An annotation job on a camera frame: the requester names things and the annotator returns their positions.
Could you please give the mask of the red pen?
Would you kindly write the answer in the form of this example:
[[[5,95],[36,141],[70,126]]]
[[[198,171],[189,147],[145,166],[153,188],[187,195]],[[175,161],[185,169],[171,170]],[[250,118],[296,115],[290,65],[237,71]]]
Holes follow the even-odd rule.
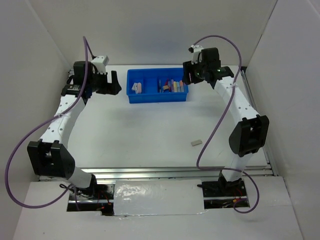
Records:
[[[169,92],[172,92],[173,91],[173,87],[172,87],[172,83],[171,83],[171,80],[169,79],[168,80],[168,89],[169,89]]]

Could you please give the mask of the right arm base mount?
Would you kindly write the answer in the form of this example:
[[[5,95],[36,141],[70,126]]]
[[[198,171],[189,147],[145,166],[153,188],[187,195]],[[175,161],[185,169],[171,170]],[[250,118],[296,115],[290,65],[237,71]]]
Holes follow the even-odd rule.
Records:
[[[218,181],[203,181],[197,187],[202,189],[205,209],[233,208],[234,203],[236,208],[250,206],[243,180],[238,186],[227,190],[222,190]]]

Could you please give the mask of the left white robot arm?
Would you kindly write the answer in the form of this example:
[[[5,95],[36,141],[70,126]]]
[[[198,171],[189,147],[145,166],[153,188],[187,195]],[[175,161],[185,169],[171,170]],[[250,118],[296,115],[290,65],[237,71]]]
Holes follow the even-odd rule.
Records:
[[[36,175],[60,178],[73,184],[88,200],[97,197],[99,186],[93,174],[76,167],[68,151],[68,142],[80,113],[93,93],[117,95],[121,91],[116,71],[111,71],[108,82],[107,56],[96,56],[89,62],[76,61],[73,74],[61,91],[56,119],[50,121],[47,130],[38,141],[30,141],[27,153]]]

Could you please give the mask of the grey white eraser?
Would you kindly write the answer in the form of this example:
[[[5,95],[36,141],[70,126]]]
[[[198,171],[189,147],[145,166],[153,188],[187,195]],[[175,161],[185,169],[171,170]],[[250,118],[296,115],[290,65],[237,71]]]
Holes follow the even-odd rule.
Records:
[[[203,143],[203,142],[202,142],[200,139],[198,139],[198,140],[192,141],[192,142],[191,142],[191,145],[194,147],[194,146],[201,145],[202,143]]]

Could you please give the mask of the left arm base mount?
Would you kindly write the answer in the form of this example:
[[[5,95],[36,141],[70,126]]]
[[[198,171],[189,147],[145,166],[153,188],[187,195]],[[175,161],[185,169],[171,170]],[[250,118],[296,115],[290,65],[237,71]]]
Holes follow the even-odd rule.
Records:
[[[98,184],[93,193],[72,187],[69,191],[67,212],[98,212],[102,216],[114,215],[115,184]]]

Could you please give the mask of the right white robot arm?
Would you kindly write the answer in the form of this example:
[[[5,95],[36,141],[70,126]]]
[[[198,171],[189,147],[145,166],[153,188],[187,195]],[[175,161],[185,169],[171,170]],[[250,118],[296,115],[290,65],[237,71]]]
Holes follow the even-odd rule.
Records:
[[[235,82],[236,78],[228,66],[222,66],[216,47],[203,48],[192,45],[190,61],[183,63],[182,82],[185,85],[198,84],[203,81],[211,85],[227,106],[235,127],[228,143],[234,154],[230,166],[221,170],[218,190],[223,196],[230,196],[236,189],[235,183],[242,177],[252,155],[265,145],[270,121],[260,115],[247,101]]]

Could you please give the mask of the purple highlighter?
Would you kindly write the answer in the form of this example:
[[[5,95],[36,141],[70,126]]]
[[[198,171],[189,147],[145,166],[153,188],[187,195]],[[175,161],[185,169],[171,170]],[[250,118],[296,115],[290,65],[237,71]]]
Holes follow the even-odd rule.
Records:
[[[175,92],[175,89],[174,89],[174,80],[171,79],[171,80],[170,80],[170,83],[171,83],[171,91],[172,91],[172,92]]]

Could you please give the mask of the white red eraser pack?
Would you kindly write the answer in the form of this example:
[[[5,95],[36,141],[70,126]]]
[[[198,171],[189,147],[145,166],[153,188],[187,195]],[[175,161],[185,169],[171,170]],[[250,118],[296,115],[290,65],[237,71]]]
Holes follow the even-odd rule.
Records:
[[[132,85],[131,90],[136,92],[136,91],[138,90],[138,83],[135,82],[135,83]]]

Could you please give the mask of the blue compartment tray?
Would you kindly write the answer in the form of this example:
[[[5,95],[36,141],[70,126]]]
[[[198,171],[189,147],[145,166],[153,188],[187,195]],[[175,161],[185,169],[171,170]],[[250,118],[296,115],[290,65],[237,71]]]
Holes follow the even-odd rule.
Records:
[[[167,79],[180,82],[183,78],[183,69],[175,68],[142,68],[127,71],[126,94],[131,104],[185,102],[189,89],[184,85],[184,92],[163,91]],[[158,79],[161,79],[161,93],[158,92]],[[134,83],[142,84],[142,93],[136,94],[132,90]]]

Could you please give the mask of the yellow highlighter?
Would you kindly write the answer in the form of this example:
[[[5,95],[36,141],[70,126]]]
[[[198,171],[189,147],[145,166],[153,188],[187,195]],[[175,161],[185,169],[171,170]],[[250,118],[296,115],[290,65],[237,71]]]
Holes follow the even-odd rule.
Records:
[[[177,93],[178,92],[178,84],[176,81],[173,82],[173,89],[174,89],[174,92]]]

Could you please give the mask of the blue pen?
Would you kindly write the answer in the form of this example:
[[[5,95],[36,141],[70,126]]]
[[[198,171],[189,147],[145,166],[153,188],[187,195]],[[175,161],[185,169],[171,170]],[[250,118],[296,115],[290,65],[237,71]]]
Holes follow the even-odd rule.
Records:
[[[157,90],[158,90],[158,93],[161,93],[161,92],[162,92],[161,79],[158,79],[158,80],[157,80]]]

